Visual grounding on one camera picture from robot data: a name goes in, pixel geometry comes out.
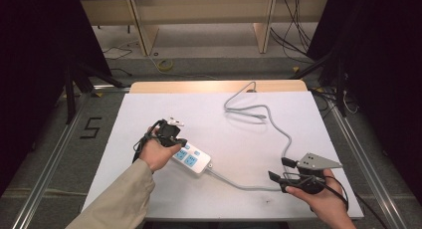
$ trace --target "cable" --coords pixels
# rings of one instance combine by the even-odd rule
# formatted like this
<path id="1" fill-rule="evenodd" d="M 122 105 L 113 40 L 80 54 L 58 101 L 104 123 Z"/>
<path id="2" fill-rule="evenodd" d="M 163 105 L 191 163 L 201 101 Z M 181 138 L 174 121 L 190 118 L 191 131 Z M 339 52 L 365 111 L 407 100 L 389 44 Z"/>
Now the cable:
<path id="1" fill-rule="evenodd" d="M 379 221 L 379 223 L 381 223 L 382 227 L 388 229 L 387 225 L 385 225 L 385 223 L 382 221 L 381 217 L 375 212 L 375 210 L 373 210 L 372 207 L 369 206 L 369 204 L 367 204 L 367 202 L 363 200 L 363 198 L 361 198 L 355 191 L 353 191 L 353 193 L 356 198 L 359 199 L 359 201 L 361 201 L 366 206 L 366 208 L 369 209 L 370 212 L 372 212 L 372 214 Z"/>
<path id="2" fill-rule="evenodd" d="M 326 177 L 328 177 L 328 178 L 331 178 L 331 179 L 334 179 L 340 186 L 341 186 L 341 189 L 343 190 L 343 192 L 344 192 L 344 196 L 345 196 L 345 198 L 343 197 L 343 196 L 341 196 L 341 194 L 339 194 L 337 191 L 335 191 L 334 189 L 332 189 L 331 187 L 329 187 L 328 185 L 326 185 L 325 183 L 320 183 L 320 182 L 318 182 L 317 181 L 317 183 L 319 183 L 319 184 L 321 184 L 321 185 L 323 185 L 323 187 L 325 187 L 326 189 L 328 189 L 330 192 L 332 192 L 332 193 L 334 193 L 334 195 L 335 196 L 337 196 L 338 198 L 340 198 L 341 199 L 341 201 L 343 201 L 344 202 L 344 204 L 345 204 L 345 209 L 346 209 L 346 211 L 348 211 L 348 196 L 347 196 L 347 192 L 345 191 L 345 189 L 344 189 L 344 187 L 343 187 L 343 185 L 341 184 L 341 182 L 339 182 L 335 177 L 331 177 L 331 176 L 326 176 Z"/>
<path id="3" fill-rule="evenodd" d="M 273 127 L 278 132 L 283 134 L 288 139 L 288 143 L 286 144 L 285 148 L 283 149 L 282 156 L 280 158 L 286 157 L 287 150 L 289 149 L 290 145 L 292 144 L 292 137 L 290 135 L 288 135 L 286 132 L 284 132 L 283 130 L 281 130 L 274 123 L 273 118 L 271 116 L 270 108 L 268 106 L 266 106 L 266 105 L 255 105 L 255 106 L 249 106 L 249 107 L 245 107 L 245 108 L 229 108 L 229 107 L 227 107 L 227 104 L 229 104 L 229 102 L 231 100 L 236 98 L 239 94 L 241 94 L 247 87 L 249 87 L 252 84 L 254 85 L 254 91 L 255 91 L 257 83 L 256 82 L 250 82 L 248 85 L 246 85 L 244 88 L 242 88 L 238 93 L 236 93 L 234 96 L 229 98 L 226 101 L 226 103 L 224 103 L 224 111 L 227 112 L 227 113 L 234 113 L 234 114 L 246 115 L 246 116 L 256 117 L 256 118 L 259 118 L 259 119 L 264 119 L 264 118 L 266 118 L 266 116 L 263 115 L 263 114 L 250 114 L 250 113 L 246 113 L 245 111 L 250 110 L 250 109 L 255 109 L 255 108 L 265 108 L 267 110 L 268 119 L 270 120 L 270 123 L 273 125 Z M 283 165 L 283 168 L 284 168 L 285 172 L 288 172 L 288 168 L 286 166 Z"/>
<path id="4" fill-rule="evenodd" d="M 301 37 L 301 39 L 303 39 L 303 41 L 305 42 L 305 45 L 307 45 L 306 47 L 304 46 L 304 44 L 302 44 L 302 46 L 304 47 L 304 49 L 307 49 L 310 47 L 310 43 L 309 40 L 310 38 L 308 37 L 307 33 L 305 32 L 304 28 L 302 27 L 302 23 L 301 23 L 301 0 L 296 0 L 296 9 L 295 12 L 296 14 L 296 26 L 298 28 L 298 32 L 299 32 L 299 36 Z"/>
<path id="5" fill-rule="evenodd" d="M 160 70 L 160 68 L 157 66 L 157 64 L 154 62 L 154 60 L 152 60 L 151 57 L 147 56 L 149 60 L 151 60 L 151 62 L 154 64 L 155 69 L 158 71 L 158 73 L 162 74 L 162 75 L 168 75 L 168 76 L 177 76 L 177 77 L 186 77 L 186 78 L 193 78 L 193 77 L 204 77 L 204 78 L 209 78 L 212 80 L 216 80 L 216 81 L 224 81 L 225 79 L 221 79 L 221 78 L 215 78 L 215 77 L 211 77 L 211 76 L 207 76 L 207 75 L 183 75 L 183 74 L 174 74 L 174 73 L 166 73 L 166 72 L 162 72 Z"/>
<path id="6" fill-rule="evenodd" d="M 120 58 L 125 57 L 125 56 L 129 55 L 130 53 L 132 53 L 132 50 L 131 49 L 124 49 L 124 48 L 119 48 L 119 47 L 111 47 L 108 50 L 103 51 L 103 53 L 107 53 L 111 49 L 118 49 L 118 50 L 121 50 L 121 51 L 127 51 L 127 53 L 125 53 L 123 55 L 120 55 L 119 57 L 116 57 L 116 58 L 107 58 L 107 59 L 111 59 L 111 60 L 117 60 L 117 59 L 120 59 Z"/>
<path id="7" fill-rule="evenodd" d="M 120 46 L 118 46 L 118 48 L 121 48 L 121 47 L 122 47 L 122 46 L 124 46 L 124 45 L 129 46 L 129 45 L 130 45 L 130 43 L 139 43 L 139 40 L 133 40 L 133 41 L 130 41 L 130 42 L 123 43 L 123 44 L 121 44 Z"/>
<path id="8" fill-rule="evenodd" d="M 328 102 L 326 101 L 326 98 L 325 98 L 324 96 L 322 96 L 322 95 L 319 95 L 319 94 L 314 94 L 314 93 L 313 93 L 313 96 L 314 96 L 314 97 L 319 97 L 319 98 L 323 99 L 323 101 L 325 102 L 325 107 L 324 107 L 323 109 L 318 108 L 318 110 L 319 110 L 320 112 L 324 112 L 324 111 L 326 111 L 326 110 L 328 109 Z"/>
<path id="9" fill-rule="evenodd" d="M 356 109 L 355 109 L 354 111 L 352 111 L 352 110 L 348 107 L 347 102 L 345 101 L 345 95 L 347 95 L 347 91 L 344 91 L 344 94 L 343 94 L 343 103 L 344 103 L 345 108 L 346 108 L 346 109 L 347 109 L 350 113 L 352 113 L 352 114 L 356 114 L 356 113 L 357 113 L 357 111 L 359 110 L 359 106 L 356 106 Z"/>
<path id="10" fill-rule="evenodd" d="M 276 33 L 276 31 L 273 28 L 270 28 L 270 35 L 273 37 L 274 41 L 276 41 L 278 44 L 280 44 L 283 47 L 283 52 L 285 53 L 285 55 L 289 58 L 292 59 L 294 61 L 300 62 L 300 63 L 306 63 L 306 64 L 312 64 L 312 62 L 307 62 L 307 61 L 301 61 L 298 59 L 295 59 L 291 56 L 289 56 L 286 52 L 286 49 L 289 49 L 291 51 L 296 51 L 301 53 L 302 55 L 306 56 L 307 53 L 303 52 L 301 49 L 297 48 L 295 45 L 293 45 L 292 43 L 288 42 L 285 38 L 287 36 L 287 34 L 285 35 L 285 38 L 282 38 L 279 34 Z"/>
<path id="11" fill-rule="evenodd" d="M 300 0 L 295 0 L 295 13 L 294 14 L 292 14 L 292 10 L 291 10 L 287 0 L 285 0 L 285 3 L 286 3 L 286 6 L 289 10 L 289 14 L 292 18 L 292 24 L 294 23 L 296 28 L 298 29 L 299 38 L 301 40 L 302 46 L 304 47 L 305 50 L 307 50 L 307 47 L 309 46 L 309 44 L 308 44 L 308 41 L 304 38 L 305 31 L 302 29 L 302 27 L 298 23 L 300 21 L 300 19 L 299 19 Z"/>
<path id="12" fill-rule="evenodd" d="M 336 105 L 333 105 L 330 109 L 329 109 L 329 111 L 326 113 L 326 114 L 324 114 L 323 115 L 323 117 L 322 117 L 322 119 L 324 119 L 331 111 L 332 111 L 332 109 L 334 109 L 336 107 Z"/>
<path id="13" fill-rule="evenodd" d="M 127 71 L 125 71 L 124 69 L 122 69 L 122 68 L 110 68 L 110 70 L 111 71 L 121 71 L 121 72 L 124 72 L 124 73 L 126 73 L 128 76 L 133 76 L 131 73 L 129 73 L 129 72 L 127 72 Z"/>
<path id="14" fill-rule="evenodd" d="M 232 180 L 228 179 L 227 177 L 221 175 L 220 173 L 214 171 L 211 168 L 207 168 L 207 171 L 209 171 L 213 176 L 215 176 L 217 179 L 220 179 L 234 187 L 236 187 L 237 189 L 240 190 L 245 190 L 245 191 L 281 191 L 282 189 L 277 187 L 264 187 L 264 186 L 244 186 L 244 185 L 240 185 L 237 184 L 235 182 L 233 182 Z"/>

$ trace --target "black cable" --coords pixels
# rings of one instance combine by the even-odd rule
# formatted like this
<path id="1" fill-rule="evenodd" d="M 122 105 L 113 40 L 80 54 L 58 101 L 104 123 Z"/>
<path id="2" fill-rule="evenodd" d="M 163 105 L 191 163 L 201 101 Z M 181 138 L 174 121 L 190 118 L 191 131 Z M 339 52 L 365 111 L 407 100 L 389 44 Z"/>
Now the black cable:
<path id="1" fill-rule="evenodd" d="M 279 42 L 279 40 L 274 36 L 277 35 L 277 33 L 274 32 L 274 29 L 271 28 L 271 32 L 270 32 L 271 37 L 274 39 L 274 41 L 276 41 L 278 44 L 283 45 L 283 43 L 286 43 L 288 45 L 291 45 L 288 41 L 282 39 L 279 37 L 280 41 L 282 41 L 283 43 Z M 292 50 L 292 51 L 297 51 L 298 49 L 295 46 L 291 46 L 291 47 L 287 47 L 285 46 L 287 49 Z"/>
<path id="2" fill-rule="evenodd" d="M 320 182 L 318 182 L 317 181 L 317 183 L 320 183 L 320 184 L 322 184 L 323 185 L 323 187 L 325 187 L 326 189 L 328 189 L 330 192 L 332 192 L 332 193 L 334 193 L 334 195 L 335 196 L 337 196 L 338 198 L 340 198 L 341 199 L 341 201 L 343 201 L 344 202 L 344 204 L 345 204 L 345 209 L 346 209 L 346 211 L 348 211 L 348 196 L 347 196 L 347 192 L 345 191 L 345 189 L 344 189 L 344 187 L 343 187 L 343 185 L 341 184 L 341 182 L 339 182 L 335 177 L 331 177 L 331 176 L 326 176 L 326 177 L 328 177 L 328 178 L 331 178 L 331 179 L 334 179 L 340 186 L 341 186 L 341 189 L 343 190 L 343 192 L 344 192 L 344 197 L 340 194 L 340 193 L 338 193 L 337 191 L 335 191 L 334 189 L 332 189 L 331 187 L 329 187 L 329 186 L 327 186 L 326 184 L 324 184 L 324 183 L 320 183 Z"/>
<path id="3" fill-rule="evenodd" d="M 361 201 L 366 206 L 366 208 L 369 209 L 370 212 L 372 212 L 372 214 L 379 221 L 379 223 L 381 223 L 382 227 L 388 229 L 387 225 L 382 221 L 381 217 L 372 209 L 372 207 L 369 206 L 369 204 L 367 204 L 367 202 L 363 200 L 363 198 L 361 198 L 355 191 L 353 191 L 353 193 L 356 198 L 359 199 L 359 201 Z"/>
<path id="4" fill-rule="evenodd" d="M 334 109 L 334 107 L 335 107 L 336 105 L 333 105 L 330 109 L 329 109 L 329 111 L 326 113 L 326 114 L 324 114 L 323 115 L 323 117 L 322 117 L 322 119 L 324 119 L 331 111 L 332 111 L 332 109 Z"/>
<path id="5" fill-rule="evenodd" d="M 307 33 L 305 32 L 304 28 L 302 27 L 302 23 L 301 23 L 301 0 L 296 0 L 296 26 L 298 28 L 299 31 L 299 35 L 300 37 L 304 40 L 305 44 L 307 45 L 306 50 L 308 50 L 308 47 L 310 46 L 310 44 L 308 43 L 308 41 L 310 40 L 310 38 L 308 37 Z"/>
<path id="6" fill-rule="evenodd" d="M 141 143 L 141 141 L 145 138 L 145 137 L 148 137 L 148 138 L 157 138 L 155 135 L 152 135 L 152 132 L 154 131 L 154 129 L 156 128 L 156 126 L 157 125 L 159 125 L 160 123 L 162 123 L 162 120 L 159 120 L 159 121 L 157 121 L 155 124 L 153 124 L 149 129 L 148 129 L 148 131 L 143 135 L 143 137 L 133 146 L 133 150 L 135 151 L 135 152 L 138 152 L 138 150 L 137 150 L 137 146 Z"/>
<path id="7" fill-rule="evenodd" d="M 287 30 L 287 31 L 286 31 L 286 33 L 285 33 L 285 37 L 284 37 L 284 39 L 287 39 L 288 34 L 289 34 L 289 31 L 290 31 L 290 29 L 292 28 L 292 24 L 293 24 L 293 20 L 292 20 L 291 24 L 289 25 L 288 30 Z M 290 56 L 289 56 L 289 55 L 288 55 L 288 53 L 286 52 L 285 45 L 283 44 L 282 46 L 283 46 L 283 52 L 284 52 L 284 53 L 286 54 L 286 56 L 288 56 L 288 58 L 289 58 Z M 298 51 L 299 51 L 299 52 L 301 52 L 302 54 L 304 54 L 304 55 L 305 55 L 305 52 L 303 52 L 303 51 L 299 50 L 299 48 L 297 48 L 297 49 L 298 49 Z"/>
<path id="8" fill-rule="evenodd" d="M 125 57 L 125 56 L 129 55 L 130 53 L 132 53 L 131 49 L 124 49 L 124 48 L 118 48 L 118 47 L 111 47 L 111 48 L 107 49 L 106 51 L 103 51 L 103 53 L 107 53 L 111 49 L 118 49 L 118 50 L 121 50 L 121 51 L 127 51 L 127 53 L 124 54 L 124 55 L 121 55 L 117 58 L 106 58 L 106 59 L 117 60 L 117 59 L 120 59 L 120 58 Z"/>
<path id="9" fill-rule="evenodd" d="M 286 54 L 286 56 L 287 56 L 289 59 L 294 60 L 294 61 L 297 61 L 297 62 L 300 62 L 300 63 L 313 64 L 312 62 L 307 62 L 307 61 L 302 61 L 302 60 L 295 59 L 295 58 L 293 58 L 293 57 L 291 57 L 291 56 L 288 56 L 287 54 Z"/>
<path id="10" fill-rule="evenodd" d="M 290 8 L 287 0 L 285 0 L 285 4 L 288 7 L 289 14 L 290 14 L 290 16 L 292 18 L 291 26 L 292 26 L 292 24 L 295 24 L 296 28 L 298 29 L 299 38 L 301 40 L 302 47 L 306 51 L 307 50 L 307 47 L 305 47 L 305 45 L 308 45 L 308 42 L 305 40 L 305 38 L 303 36 L 304 30 L 301 28 L 301 26 L 299 25 L 298 20 L 297 20 L 298 19 L 298 11 L 299 11 L 299 7 L 298 7 L 299 2 L 298 2 L 298 0 L 295 0 L 295 13 L 294 14 L 292 13 L 292 10 L 291 10 L 291 8 Z"/>
<path id="11" fill-rule="evenodd" d="M 319 97 L 319 98 L 323 99 L 323 101 L 325 102 L 325 108 L 323 108 L 323 109 L 318 108 L 318 110 L 320 112 L 326 111 L 326 109 L 328 109 L 328 101 L 326 100 L 326 98 L 323 95 L 321 95 L 321 94 L 316 94 L 314 92 L 311 92 L 311 93 L 313 94 L 314 97 Z"/>
<path id="12" fill-rule="evenodd" d="M 129 73 L 129 72 L 127 72 L 127 71 L 125 71 L 124 69 L 122 69 L 122 68 L 111 68 L 110 69 L 111 71 L 122 71 L 122 72 L 124 72 L 124 73 L 126 73 L 128 76 L 133 76 L 131 73 Z"/>
<path id="13" fill-rule="evenodd" d="M 323 95 L 329 101 L 335 101 L 335 99 L 328 97 L 328 96 L 335 97 L 335 93 L 320 92 L 320 91 L 317 91 L 317 90 L 312 89 L 312 88 L 308 88 L 308 91 L 310 91 L 311 93 Z"/>
<path id="14" fill-rule="evenodd" d="M 301 51 L 299 48 L 297 48 L 297 47 L 295 47 L 292 43 L 290 43 L 290 42 L 288 42 L 286 39 L 284 39 L 284 38 L 282 38 L 279 34 L 277 34 L 276 33 L 276 31 L 273 29 L 273 28 L 270 28 L 270 30 L 271 30 L 271 33 L 274 33 L 276 36 L 277 36 L 277 38 L 279 38 L 283 43 L 286 43 L 286 44 L 288 44 L 291 48 L 288 48 L 288 47 L 286 47 L 286 46 L 284 46 L 284 47 L 286 47 L 286 48 L 288 48 L 288 49 L 290 49 L 290 50 L 293 50 L 293 51 L 297 51 L 297 52 L 299 52 L 299 53 L 301 53 L 301 54 L 303 54 L 303 55 L 306 55 L 307 53 L 305 53 L 305 52 L 303 52 L 303 51 Z"/>

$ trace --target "white tabletop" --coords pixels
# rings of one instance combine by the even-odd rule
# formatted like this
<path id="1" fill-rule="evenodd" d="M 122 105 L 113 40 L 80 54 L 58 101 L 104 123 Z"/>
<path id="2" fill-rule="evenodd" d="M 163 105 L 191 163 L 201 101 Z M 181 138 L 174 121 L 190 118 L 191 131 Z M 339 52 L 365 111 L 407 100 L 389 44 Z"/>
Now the white tabletop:
<path id="1" fill-rule="evenodd" d="M 211 155 L 213 170 L 242 185 L 279 187 L 268 170 L 283 174 L 282 149 L 288 139 L 267 119 L 227 114 L 232 93 L 128 94 L 109 137 L 84 208 L 131 164 L 133 145 L 157 120 L 174 116 L 185 123 L 179 137 Z M 287 157 L 312 152 L 338 157 L 309 92 L 241 94 L 232 107 L 267 105 L 276 125 L 292 137 Z M 253 110 L 266 115 L 264 109 Z M 351 218 L 363 217 L 343 169 L 333 170 L 349 197 Z M 281 191 L 243 191 L 209 172 L 197 176 L 176 161 L 153 175 L 156 183 L 146 219 L 151 220 L 300 220 L 316 216 L 307 204 Z"/>

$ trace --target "gray cable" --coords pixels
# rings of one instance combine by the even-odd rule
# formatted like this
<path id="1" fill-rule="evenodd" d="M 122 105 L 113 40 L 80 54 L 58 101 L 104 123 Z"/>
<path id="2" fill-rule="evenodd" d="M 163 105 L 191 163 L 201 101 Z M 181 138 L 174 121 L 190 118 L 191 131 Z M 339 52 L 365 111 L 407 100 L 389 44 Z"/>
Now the gray cable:
<path id="1" fill-rule="evenodd" d="M 221 175 L 220 173 L 214 171 L 211 168 L 207 168 L 207 170 L 215 177 L 217 177 L 218 179 L 238 188 L 244 191 L 281 191 L 281 188 L 275 188 L 275 187 L 264 187 L 264 186 L 244 186 L 244 185 L 239 185 L 235 182 L 233 182 L 232 180 L 228 179 L 227 177 Z"/>
<path id="2" fill-rule="evenodd" d="M 249 107 L 245 107 L 245 108 L 229 108 L 227 107 L 227 104 L 229 104 L 229 102 L 231 100 L 233 100 L 234 98 L 236 98 L 239 94 L 241 94 L 246 88 L 248 88 L 250 85 L 254 84 L 254 91 L 255 88 L 257 86 L 256 82 L 250 82 L 248 85 L 246 85 L 244 88 L 242 88 L 238 93 L 236 93 L 233 97 L 229 98 L 226 103 L 224 103 L 224 111 L 227 113 L 234 113 L 234 114 L 240 114 L 240 115 L 246 115 L 246 116 L 252 116 L 252 117 L 256 117 L 256 118 L 260 118 L 260 119 L 264 119 L 267 118 L 265 115 L 263 114 L 250 114 L 250 113 L 246 113 L 245 111 L 250 110 L 250 109 L 255 109 L 255 108 L 265 108 L 267 110 L 267 114 L 268 114 L 268 119 L 270 120 L 270 123 L 273 125 L 273 127 L 280 132 L 281 134 L 283 134 L 287 139 L 288 139 L 288 143 L 286 144 L 285 148 L 282 151 L 282 156 L 281 158 L 286 156 L 286 153 L 290 147 L 290 145 L 292 144 L 292 137 L 284 132 L 282 129 L 280 129 L 273 121 L 273 118 L 271 116 L 271 111 L 270 108 L 266 105 L 254 105 L 254 106 L 249 106 Z M 285 172 L 289 172 L 288 168 L 286 166 L 283 165 L 283 168 L 285 170 Z"/>

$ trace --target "person's right hand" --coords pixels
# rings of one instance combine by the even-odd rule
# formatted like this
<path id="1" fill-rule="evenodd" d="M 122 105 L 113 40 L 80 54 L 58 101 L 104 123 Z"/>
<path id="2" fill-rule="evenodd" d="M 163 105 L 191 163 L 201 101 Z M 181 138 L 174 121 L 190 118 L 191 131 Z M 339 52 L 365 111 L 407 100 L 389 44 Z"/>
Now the person's right hand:
<path id="1" fill-rule="evenodd" d="M 143 146 L 142 152 L 139 155 L 139 159 L 145 161 L 151 171 L 154 172 L 164 167 L 168 160 L 170 160 L 171 156 L 178 152 L 180 148 L 180 143 L 165 147 L 161 145 L 158 139 L 150 139 Z"/>
<path id="2" fill-rule="evenodd" d="M 325 169 L 323 175 L 334 177 L 330 169 Z M 342 195 L 341 186 L 334 179 L 326 177 L 325 181 L 327 186 Z M 316 216 L 331 228 L 355 228 L 347 215 L 343 201 L 327 189 L 318 194 L 308 194 L 292 186 L 288 186 L 286 190 L 306 202 Z"/>

